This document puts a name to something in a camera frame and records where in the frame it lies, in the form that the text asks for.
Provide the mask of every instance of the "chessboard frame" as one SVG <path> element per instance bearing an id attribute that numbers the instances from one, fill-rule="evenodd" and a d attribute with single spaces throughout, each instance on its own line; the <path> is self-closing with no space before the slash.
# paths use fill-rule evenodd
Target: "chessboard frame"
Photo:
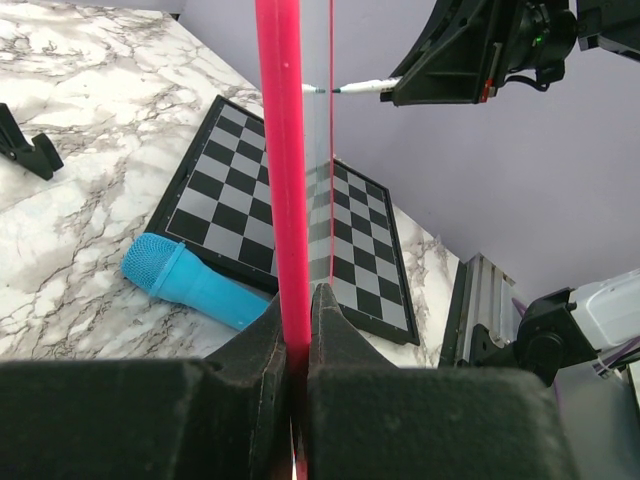
<path id="1" fill-rule="evenodd" d="M 213 101 L 213 105 L 211 105 L 211 108 L 207 112 L 202 124 L 200 124 L 200 128 L 184 154 L 176 173 L 169 182 L 169 186 L 165 190 L 156 211 L 151 216 L 145 232 L 156 233 L 176 242 L 184 241 L 183 238 L 168 232 L 167 226 L 171 218 L 171 213 L 174 211 L 178 203 L 180 193 L 184 190 L 182 184 L 189 179 L 191 171 L 195 168 L 195 164 L 202 155 L 202 152 L 207 145 L 207 141 L 211 136 L 211 132 L 215 127 L 215 122 L 213 120 L 220 115 L 225 105 L 230 105 L 233 108 L 240 110 L 243 114 L 253 118 L 260 124 L 264 123 L 264 120 L 255 113 L 252 113 L 246 108 L 230 102 L 223 96 L 218 95 Z M 248 265 L 242 265 L 239 262 L 228 259 L 222 255 L 213 254 L 206 248 L 192 242 L 185 243 L 188 249 L 195 253 L 205 265 L 217 271 L 221 275 L 232 278 L 233 280 L 237 280 L 251 287 L 255 287 L 271 295 L 275 295 L 278 292 L 278 280 L 272 275 L 256 270 Z"/>
<path id="2" fill-rule="evenodd" d="M 392 249 L 396 260 L 398 280 L 400 280 L 400 295 L 403 299 L 402 304 L 405 310 L 405 319 L 407 320 L 407 330 L 402 330 L 394 327 L 389 323 L 378 320 L 375 317 L 372 317 L 364 312 L 360 312 L 345 305 L 340 305 L 342 313 L 354 327 L 360 330 L 372 333 L 378 337 L 385 338 L 394 343 L 412 343 L 413 345 L 420 345 L 420 336 L 418 335 L 416 318 L 413 311 L 413 302 L 411 301 L 411 290 L 409 289 L 407 272 L 404 268 L 402 246 L 400 245 L 400 237 L 398 236 L 398 227 L 396 225 L 396 217 L 393 214 L 393 204 L 391 203 L 391 195 L 389 194 L 389 189 L 383 185 L 380 185 L 378 182 L 371 180 L 366 175 L 361 174 L 357 170 L 354 170 L 353 168 L 339 160 L 334 159 L 334 163 L 339 164 L 347 172 L 360 177 L 366 183 L 370 183 L 371 185 L 379 188 L 384 195 L 384 206 L 387 210 L 387 219 L 390 223 L 391 241 L 393 242 Z"/>
<path id="3" fill-rule="evenodd" d="M 158 207 L 151 216 L 146 232 L 156 233 L 166 238 L 170 238 L 176 242 L 183 242 L 184 239 L 173 235 L 167 231 L 171 214 L 175 210 L 180 194 L 184 190 L 186 182 L 190 178 L 190 174 L 195 168 L 197 161 L 199 160 L 202 152 L 211 136 L 211 133 L 216 125 L 214 120 L 220 115 L 225 105 L 229 105 L 250 118 L 263 124 L 264 120 L 258 115 L 248 111 L 247 109 L 227 100 L 226 98 L 218 95 L 213 102 L 213 105 L 207 112 L 202 124 L 200 125 L 193 141 L 189 145 L 176 173 L 169 182 L 165 193 L 163 194 Z M 353 168 L 344 164 L 343 162 L 334 160 L 344 170 L 352 173 L 353 175 L 361 178 L 366 183 L 369 183 L 378 189 L 380 189 L 384 196 L 384 205 L 387 213 L 387 219 L 390 223 L 391 240 L 393 243 L 392 249 L 396 260 L 396 270 L 398 273 L 398 280 L 400 282 L 400 294 L 403 299 L 403 307 L 405 310 L 405 319 L 407 323 L 407 329 L 403 330 L 390 323 L 386 323 L 383 320 L 379 320 L 364 312 L 360 312 L 345 305 L 341 305 L 345 317 L 356 328 L 370 332 L 379 337 L 390 340 L 394 343 L 404 344 L 411 343 L 414 345 L 420 345 L 420 337 L 418 335 L 418 329 L 416 326 L 415 315 L 413 311 L 413 303 L 411 301 L 411 293 L 409 289 L 409 282 L 404 268 L 402 248 L 398 236 L 398 230 L 395 222 L 395 216 L 393 214 L 393 206 L 391 204 L 391 197 L 389 190 L 380 185 L 379 183 L 371 180 L 370 178 L 362 175 Z M 217 271 L 218 273 L 229 277 L 231 279 L 242 282 L 246 285 L 255 287 L 263 292 L 271 295 L 275 295 L 278 292 L 278 280 L 273 275 L 266 272 L 262 272 L 248 265 L 241 264 L 232 259 L 228 259 L 222 255 L 215 254 L 210 250 L 197 245 L 192 242 L 185 242 L 188 249 L 195 253 L 209 268 Z"/>

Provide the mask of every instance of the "black and white checkered board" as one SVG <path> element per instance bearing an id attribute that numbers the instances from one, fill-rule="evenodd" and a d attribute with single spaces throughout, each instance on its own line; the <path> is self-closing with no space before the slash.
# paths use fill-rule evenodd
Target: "black and white checkered board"
<path id="1" fill-rule="evenodd" d="M 147 231 L 184 241 L 211 268 L 278 290 L 264 124 L 217 97 Z"/>
<path id="2" fill-rule="evenodd" d="M 339 163 L 333 178 L 333 291 L 357 326 L 378 319 L 407 332 L 412 323 L 397 233 L 385 189 Z"/>
<path id="3" fill-rule="evenodd" d="M 211 268 L 269 293 L 278 288 L 263 121 L 217 97 L 147 231 L 187 247 Z M 419 343 L 388 191 L 349 167 L 334 167 L 333 291 L 356 327 Z M 308 193 L 311 259 L 322 280 L 329 193 Z"/>

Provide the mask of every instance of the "black square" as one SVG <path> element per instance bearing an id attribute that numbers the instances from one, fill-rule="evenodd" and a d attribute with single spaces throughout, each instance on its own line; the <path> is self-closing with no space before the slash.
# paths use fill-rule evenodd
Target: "black square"
<path id="1" fill-rule="evenodd" d="M 218 119 L 218 123 L 216 123 L 216 128 L 221 128 L 225 132 L 229 132 L 231 135 L 234 135 L 240 138 L 242 135 L 242 130 L 244 129 L 242 125 L 238 125 L 236 122 L 229 120 L 227 117 L 220 117 Z"/>
<path id="2" fill-rule="evenodd" d="M 263 151 L 245 142 L 244 140 L 240 140 L 238 142 L 238 148 L 236 148 L 236 152 L 238 152 L 240 155 L 244 155 L 254 162 L 260 163 L 262 161 Z"/>
<path id="3" fill-rule="evenodd" d="M 220 163 L 224 163 L 226 166 L 231 165 L 231 161 L 233 160 L 233 150 L 230 150 L 224 145 L 220 145 L 218 142 L 214 142 L 213 140 L 209 140 L 207 142 L 202 153 L 207 157 L 218 160 Z"/>
<path id="4" fill-rule="evenodd" d="M 269 170 L 264 165 L 260 165 L 260 170 L 258 171 L 258 181 L 264 183 L 265 185 L 269 185 Z"/>
<path id="5" fill-rule="evenodd" d="M 253 240 L 243 238 L 238 260 L 263 272 L 271 272 L 273 250 Z"/>
<path id="6" fill-rule="evenodd" d="M 371 185 L 369 182 L 366 182 L 366 184 L 367 184 L 367 193 L 371 195 L 373 198 L 377 198 L 381 202 L 384 202 L 384 194 L 382 193 L 382 190 L 380 190 L 375 185 Z"/>
<path id="7" fill-rule="evenodd" d="M 365 205 L 369 205 L 367 203 L 367 194 L 362 190 L 358 190 L 353 185 L 349 185 L 349 196 L 358 200 L 360 203 L 364 203 Z"/>
<path id="8" fill-rule="evenodd" d="M 355 212 L 351 212 L 351 225 L 356 230 L 360 230 L 362 233 L 371 236 L 371 222 Z"/>
<path id="9" fill-rule="evenodd" d="M 369 218 L 376 225 L 380 225 L 385 230 L 389 230 L 389 223 L 387 222 L 387 217 L 382 215 L 380 212 L 376 212 L 372 208 L 369 209 Z"/>
<path id="10" fill-rule="evenodd" d="M 333 190 L 333 201 L 336 202 L 341 207 L 346 208 L 347 210 L 351 210 L 351 205 L 349 204 L 349 197 L 344 193 L 339 192 L 338 190 Z"/>
<path id="11" fill-rule="evenodd" d="M 256 189 L 256 179 L 235 168 L 229 169 L 226 183 L 249 195 L 253 195 L 253 191 Z"/>
<path id="12" fill-rule="evenodd" d="M 329 220 L 320 223 L 314 223 L 309 226 L 309 242 L 317 242 L 323 238 L 329 238 L 331 235 L 331 223 Z"/>
<path id="13" fill-rule="evenodd" d="M 395 265 L 396 261 L 393 257 L 393 248 L 389 245 L 385 245 L 379 240 L 373 239 L 373 251 L 376 253 L 376 257 L 386 260 L 387 262 Z"/>
<path id="14" fill-rule="evenodd" d="M 353 247 L 353 263 L 358 267 L 369 270 L 370 272 L 378 272 L 378 269 L 376 268 L 376 257 L 355 246 Z"/>
<path id="15" fill-rule="evenodd" d="M 189 240 L 190 242 L 202 245 L 207 238 L 210 222 L 191 215 L 182 210 L 176 210 L 173 218 L 167 226 L 167 232 Z"/>
<path id="16" fill-rule="evenodd" d="M 349 182 L 349 176 L 347 175 L 347 171 L 336 163 L 333 164 L 333 174 L 336 177 L 341 178 L 345 182 Z"/>
<path id="17" fill-rule="evenodd" d="M 345 242 L 353 243 L 353 233 L 351 232 L 351 227 L 349 225 L 337 218 L 334 218 L 333 229 L 333 233 L 336 237 L 341 238 Z"/>
<path id="18" fill-rule="evenodd" d="M 309 276 L 312 282 L 329 276 L 331 257 L 317 258 L 309 262 Z"/>
<path id="19" fill-rule="evenodd" d="M 358 310 L 372 317 L 382 319 L 380 297 L 356 287 L 356 298 L 358 299 Z"/>
<path id="20" fill-rule="evenodd" d="M 326 162 L 317 168 L 318 182 L 327 180 L 331 177 L 331 163 Z"/>
<path id="21" fill-rule="evenodd" d="M 251 210 L 249 210 L 249 215 L 253 218 L 257 218 L 264 223 L 273 225 L 273 220 L 271 218 L 271 207 L 264 203 L 262 200 L 254 198 L 251 201 Z"/>
<path id="22" fill-rule="evenodd" d="M 386 278 L 378 277 L 380 285 L 380 296 L 387 300 L 402 305 L 402 297 L 400 296 L 400 287 Z"/>
<path id="23" fill-rule="evenodd" d="M 248 117 L 245 127 L 247 127 L 252 132 L 264 137 L 264 124 L 258 122 L 256 119 Z"/>
<path id="24" fill-rule="evenodd" d="M 347 262 L 340 257 L 333 257 L 333 276 L 355 285 L 356 267 L 353 263 Z"/>
<path id="25" fill-rule="evenodd" d="M 220 225 L 222 228 L 236 232 L 239 235 L 244 235 L 248 218 L 248 215 L 228 207 L 223 203 L 219 203 L 211 221 L 216 225 Z"/>
<path id="26" fill-rule="evenodd" d="M 326 207 L 331 203 L 331 192 L 322 192 L 313 199 L 313 209 Z"/>
<path id="27" fill-rule="evenodd" d="M 215 178 L 210 177 L 209 175 L 205 175 L 202 172 L 198 172 L 197 170 L 193 172 L 191 175 L 191 179 L 189 180 L 189 188 L 191 190 L 195 190 L 196 192 L 200 192 L 207 197 L 211 197 L 215 200 L 220 199 L 220 193 L 222 193 L 222 187 L 224 183 Z"/>

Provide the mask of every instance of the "white marble surface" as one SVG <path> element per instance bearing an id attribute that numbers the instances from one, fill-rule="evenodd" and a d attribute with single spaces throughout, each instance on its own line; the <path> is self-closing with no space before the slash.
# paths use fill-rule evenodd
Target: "white marble surface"
<path id="1" fill-rule="evenodd" d="M 203 356 L 235 332 L 149 298 L 119 264 L 216 95 L 259 92 L 169 16 L 0 2 L 0 102 L 65 166 L 45 182 L 0 159 L 0 359 Z M 366 335 L 405 366 L 437 363 L 457 259 L 396 211 L 422 345 Z"/>

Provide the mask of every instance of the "microphone mesh grille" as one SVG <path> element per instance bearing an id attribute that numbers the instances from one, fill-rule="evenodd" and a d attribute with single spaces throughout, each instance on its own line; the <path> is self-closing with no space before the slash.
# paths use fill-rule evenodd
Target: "microphone mesh grille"
<path id="1" fill-rule="evenodd" d="M 122 273 L 149 292 L 178 245 L 160 235 L 143 233 L 129 247 L 122 260 Z"/>

